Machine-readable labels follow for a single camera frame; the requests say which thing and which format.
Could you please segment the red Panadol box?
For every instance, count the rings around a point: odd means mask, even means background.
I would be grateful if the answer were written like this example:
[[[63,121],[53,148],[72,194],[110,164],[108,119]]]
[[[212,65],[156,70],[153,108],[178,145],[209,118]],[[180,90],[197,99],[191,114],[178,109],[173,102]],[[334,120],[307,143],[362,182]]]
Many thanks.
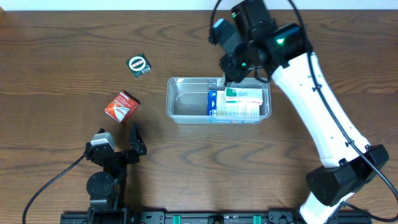
[[[104,112],[118,123],[124,124],[140,104],[141,102],[137,98],[123,90],[104,109]]]

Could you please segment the white green medicine box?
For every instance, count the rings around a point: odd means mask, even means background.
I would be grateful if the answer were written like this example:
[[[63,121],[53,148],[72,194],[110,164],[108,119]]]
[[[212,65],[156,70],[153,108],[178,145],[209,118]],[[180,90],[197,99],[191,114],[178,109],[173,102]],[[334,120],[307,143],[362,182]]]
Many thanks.
[[[263,93],[258,88],[233,88],[226,87],[224,90],[225,100],[228,103],[263,103]]]

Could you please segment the blue fever patch packet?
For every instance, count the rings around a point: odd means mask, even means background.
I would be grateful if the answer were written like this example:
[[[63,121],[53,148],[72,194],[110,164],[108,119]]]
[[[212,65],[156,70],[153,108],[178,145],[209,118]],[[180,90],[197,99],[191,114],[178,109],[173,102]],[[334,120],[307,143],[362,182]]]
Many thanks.
[[[207,115],[216,123],[257,123],[260,105],[241,101],[227,102],[224,91],[209,90]]]

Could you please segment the green round-logo small box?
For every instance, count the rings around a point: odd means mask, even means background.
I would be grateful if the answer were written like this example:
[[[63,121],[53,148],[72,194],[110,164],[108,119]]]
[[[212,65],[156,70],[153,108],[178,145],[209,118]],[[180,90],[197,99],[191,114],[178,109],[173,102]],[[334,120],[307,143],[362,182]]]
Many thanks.
[[[126,65],[135,78],[138,78],[152,70],[148,59],[143,53],[139,53],[127,60]]]

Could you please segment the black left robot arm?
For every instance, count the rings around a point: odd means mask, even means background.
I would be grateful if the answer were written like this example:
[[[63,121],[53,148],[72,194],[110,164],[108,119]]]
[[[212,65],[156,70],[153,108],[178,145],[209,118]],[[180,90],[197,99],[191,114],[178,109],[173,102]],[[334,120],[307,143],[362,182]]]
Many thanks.
[[[137,213],[124,203],[127,166],[139,162],[147,154],[147,148],[134,123],[129,136],[130,150],[116,152],[116,141],[104,129],[100,129],[86,143],[83,155],[87,160],[103,168],[94,173],[86,183],[90,207],[86,223],[139,223]]]

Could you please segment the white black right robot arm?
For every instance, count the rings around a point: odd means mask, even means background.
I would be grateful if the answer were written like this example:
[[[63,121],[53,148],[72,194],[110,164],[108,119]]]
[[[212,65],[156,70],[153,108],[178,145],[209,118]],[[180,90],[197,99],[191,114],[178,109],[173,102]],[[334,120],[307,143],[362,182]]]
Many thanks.
[[[264,70],[290,100],[308,129],[321,166],[306,176],[310,195],[299,209],[301,223],[360,223],[371,214],[354,207],[342,217],[348,199],[375,177],[389,159],[386,148],[371,145],[355,128],[328,86],[303,21],[278,26],[263,1],[235,5],[233,21],[211,19],[209,41],[220,45],[225,85]]]

